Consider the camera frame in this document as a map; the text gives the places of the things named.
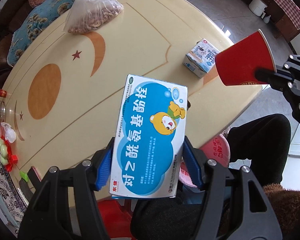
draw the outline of paper cup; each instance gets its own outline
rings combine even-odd
[[[259,29],[216,55],[219,77],[226,86],[266,84],[254,76],[258,68],[277,72],[269,44]]]

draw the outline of round table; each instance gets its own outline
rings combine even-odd
[[[199,79],[182,64],[202,38],[220,51],[233,43],[186,0],[118,0],[123,13],[95,32],[64,33],[67,12],[44,30],[17,62],[3,89],[6,122],[17,133],[18,164],[44,176],[67,169],[106,147],[118,121],[128,74],[188,87],[186,135],[200,147],[236,119],[261,85],[226,87],[213,68]],[[108,187],[97,198],[108,196]]]

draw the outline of screw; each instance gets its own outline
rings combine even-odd
[[[57,172],[57,170],[58,170],[58,168],[56,166],[52,166],[52,167],[50,167],[49,172],[55,173],[55,172]]]
[[[88,166],[91,165],[91,161],[90,161],[90,160],[84,160],[84,161],[82,162],[82,165],[85,166],[85,167],[88,167]]]
[[[242,166],[241,170],[245,173],[248,173],[250,171],[250,168],[248,166]]]
[[[214,159],[209,159],[209,160],[208,160],[208,164],[209,164],[210,166],[216,166],[216,165],[217,165],[217,161],[214,160]]]

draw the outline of orange circle pattern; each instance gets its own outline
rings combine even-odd
[[[45,65],[32,80],[28,94],[28,109],[36,119],[44,118],[54,106],[61,85],[61,71],[58,65]]]

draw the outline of red plastic chair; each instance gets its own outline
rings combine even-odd
[[[124,201],[124,206],[121,206],[116,200],[104,200],[98,202],[98,208],[110,238],[130,237],[132,240],[136,240],[130,232],[133,214],[130,199]]]

